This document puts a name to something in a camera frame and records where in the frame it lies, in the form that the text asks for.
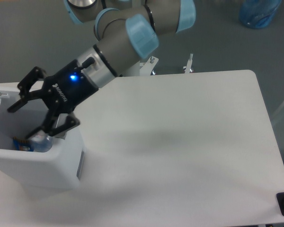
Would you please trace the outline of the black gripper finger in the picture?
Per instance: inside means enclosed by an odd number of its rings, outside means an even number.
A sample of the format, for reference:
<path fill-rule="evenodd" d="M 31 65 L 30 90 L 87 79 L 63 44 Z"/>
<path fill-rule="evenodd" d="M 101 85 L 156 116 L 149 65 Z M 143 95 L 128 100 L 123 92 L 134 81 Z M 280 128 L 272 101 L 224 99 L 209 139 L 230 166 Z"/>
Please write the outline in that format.
<path fill-rule="evenodd" d="M 30 92 L 32 86 L 40 79 L 45 79 L 46 72 L 40 67 L 34 67 L 17 85 L 19 89 L 20 99 L 11 105 L 7 111 L 15 113 L 25 106 L 29 101 L 41 99 L 47 95 L 47 91 L 43 89 Z"/>
<path fill-rule="evenodd" d="M 50 137 L 62 137 L 69 130 L 74 129 L 80 125 L 79 119 L 71 113 L 61 113 L 58 117 L 52 119 L 45 118 L 44 122 L 29 132 L 25 139 L 30 139 L 35 136 L 38 132 L 42 131 Z"/>

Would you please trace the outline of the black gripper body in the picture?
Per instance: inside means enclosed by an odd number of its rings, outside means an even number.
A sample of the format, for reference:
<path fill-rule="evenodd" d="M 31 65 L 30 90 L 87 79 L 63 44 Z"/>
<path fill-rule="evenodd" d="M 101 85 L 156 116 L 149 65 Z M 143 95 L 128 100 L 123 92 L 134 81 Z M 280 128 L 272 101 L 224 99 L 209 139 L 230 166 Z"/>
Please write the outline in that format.
<path fill-rule="evenodd" d="M 55 112 L 69 114 L 75 107 L 99 90 L 83 70 L 95 63 L 94 59 L 87 59 L 83 63 L 73 60 L 54 75 L 46 77 L 42 90 L 46 96 L 41 99 L 50 110 L 57 101 L 59 106 Z"/>

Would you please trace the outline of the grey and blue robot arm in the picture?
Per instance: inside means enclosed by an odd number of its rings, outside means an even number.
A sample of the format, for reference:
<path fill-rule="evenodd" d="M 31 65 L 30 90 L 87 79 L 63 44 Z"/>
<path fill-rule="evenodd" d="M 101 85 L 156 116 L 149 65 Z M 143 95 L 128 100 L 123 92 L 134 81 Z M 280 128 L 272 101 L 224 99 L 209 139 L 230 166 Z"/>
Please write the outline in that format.
<path fill-rule="evenodd" d="M 14 113 L 29 101 L 41 99 L 48 112 L 42 131 L 53 137 L 77 126 L 74 109 L 159 46 L 159 35 L 179 33 L 196 20 L 192 0 L 147 0 L 131 8 L 125 0 L 67 0 L 65 7 L 77 22 L 94 21 L 97 43 L 52 76 L 34 67 L 19 83 L 20 99 L 8 108 Z"/>

